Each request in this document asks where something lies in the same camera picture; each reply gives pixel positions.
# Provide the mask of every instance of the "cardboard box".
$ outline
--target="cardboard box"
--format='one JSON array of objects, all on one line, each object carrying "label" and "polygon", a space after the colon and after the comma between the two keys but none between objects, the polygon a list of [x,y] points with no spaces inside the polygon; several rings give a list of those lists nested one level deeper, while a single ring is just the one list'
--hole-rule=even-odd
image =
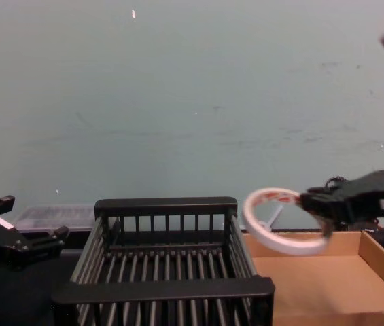
[{"label": "cardboard box", "polygon": [[[307,239],[317,233],[284,233]],[[384,249],[366,232],[335,232],[321,254],[294,257],[245,242],[276,286],[274,326],[383,326]]]}]

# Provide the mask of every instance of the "black table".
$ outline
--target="black table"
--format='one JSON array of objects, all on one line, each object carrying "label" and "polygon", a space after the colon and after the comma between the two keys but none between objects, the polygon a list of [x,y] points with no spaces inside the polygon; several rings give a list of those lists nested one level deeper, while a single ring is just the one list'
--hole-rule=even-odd
[{"label": "black table", "polygon": [[22,271],[0,266],[0,326],[53,325],[50,294],[70,279],[77,261],[63,255]]}]

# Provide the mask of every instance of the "tape roll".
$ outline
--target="tape roll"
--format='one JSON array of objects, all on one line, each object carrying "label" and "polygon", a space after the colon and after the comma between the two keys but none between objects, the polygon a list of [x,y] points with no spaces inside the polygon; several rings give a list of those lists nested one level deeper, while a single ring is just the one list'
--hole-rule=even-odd
[{"label": "tape roll", "polygon": [[327,244],[329,237],[322,236],[321,238],[311,240],[293,240],[284,238],[268,231],[257,220],[254,209],[258,205],[266,202],[276,200],[287,204],[297,204],[300,194],[292,190],[282,188],[264,188],[252,192],[245,200],[243,205],[243,218],[247,231],[254,236],[264,246],[286,253],[288,255],[316,255],[323,251]]}]

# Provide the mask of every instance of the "teal wall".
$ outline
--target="teal wall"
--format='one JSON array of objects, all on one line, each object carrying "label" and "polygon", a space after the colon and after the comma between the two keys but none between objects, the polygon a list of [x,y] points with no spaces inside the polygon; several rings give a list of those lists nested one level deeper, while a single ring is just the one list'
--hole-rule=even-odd
[{"label": "teal wall", "polygon": [[0,0],[0,195],[15,218],[384,168],[383,33],[379,0]]}]

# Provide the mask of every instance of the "robotic arm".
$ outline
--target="robotic arm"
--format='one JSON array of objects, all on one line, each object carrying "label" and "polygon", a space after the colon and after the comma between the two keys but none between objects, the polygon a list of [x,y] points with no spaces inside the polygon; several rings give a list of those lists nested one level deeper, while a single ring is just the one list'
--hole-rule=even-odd
[{"label": "robotic arm", "polygon": [[[254,215],[254,207],[268,201],[299,206],[310,213],[322,227],[322,237],[313,240],[291,240],[267,230]],[[280,188],[259,189],[251,193],[243,206],[246,227],[262,244],[289,255],[314,255],[324,250],[333,230],[346,230],[349,225],[371,223],[384,217],[384,170],[359,179],[329,179],[324,187],[314,187],[302,194]]]},{"label": "robotic arm", "polygon": [[[15,197],[0,198],[0,214],[12,210]],[[0,217],[0,263],[21,268],[43,259],[58,257],[65,245],[69,230],[65,226],[44,238],[29,240],[12,224]]]}]

